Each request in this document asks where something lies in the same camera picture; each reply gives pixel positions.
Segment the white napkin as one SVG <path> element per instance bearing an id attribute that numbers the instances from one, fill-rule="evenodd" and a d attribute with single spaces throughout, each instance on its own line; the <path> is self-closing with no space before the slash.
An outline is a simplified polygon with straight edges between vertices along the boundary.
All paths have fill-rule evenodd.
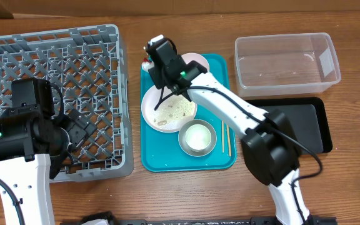
<path id="1" fill-rule="evenodd" d="M 149 72 L 149 70 L 151 69 L 151 68 L 153 68 L 154 67 L 154 63 L 151 61 L 151 63 L 148 63 L 148 62 L 142 62 L 142 64 L 141 64 L 141 68 L 142 68 L 142 70 L 143 71 L 145 71 L 145 72 Z"/>

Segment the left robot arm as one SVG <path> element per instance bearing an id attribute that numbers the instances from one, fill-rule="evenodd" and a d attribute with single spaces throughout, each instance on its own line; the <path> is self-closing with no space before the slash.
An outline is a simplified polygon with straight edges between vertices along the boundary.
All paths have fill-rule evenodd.
<path id="1" fill-rule="evenodd" d="M 6 224 L 54 224 L 50 180 L 96 131 L 79 111 L 54 111 L 44 79 L 13 81 L 12 107 L 0 116 L 0 196 Z"/>

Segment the white cup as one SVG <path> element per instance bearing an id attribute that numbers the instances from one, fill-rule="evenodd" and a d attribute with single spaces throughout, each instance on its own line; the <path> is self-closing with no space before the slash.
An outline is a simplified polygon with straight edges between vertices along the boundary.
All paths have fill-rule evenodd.
<path id="1" fill-rule="evenodd" d="M 206 149 L 210 145 L 211 139 L 209 129 L 202 124 L 194 124 L 186 131 L 186 143 L 196 152 Z"/>

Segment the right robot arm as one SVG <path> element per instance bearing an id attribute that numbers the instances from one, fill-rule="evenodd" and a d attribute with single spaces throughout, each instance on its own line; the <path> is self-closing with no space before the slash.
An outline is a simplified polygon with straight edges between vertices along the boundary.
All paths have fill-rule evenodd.
<path id="1" fill-rule="evenodd" d="M 151 39 L 145 51 L 153 62 L 150 77 L 158 89 L 182 95 L 211 111 L 240 138 L 244 162 L 249 172 L 269 188 L 279 224 L 313 224 L 300 185 L 299 157 L 317 155 L 301 144 L 286 115 L 267 112 L 249 104 L 224 87 L 212 73 L 196 61 L 185 62 L 176 45 L 162 35 Z"/>

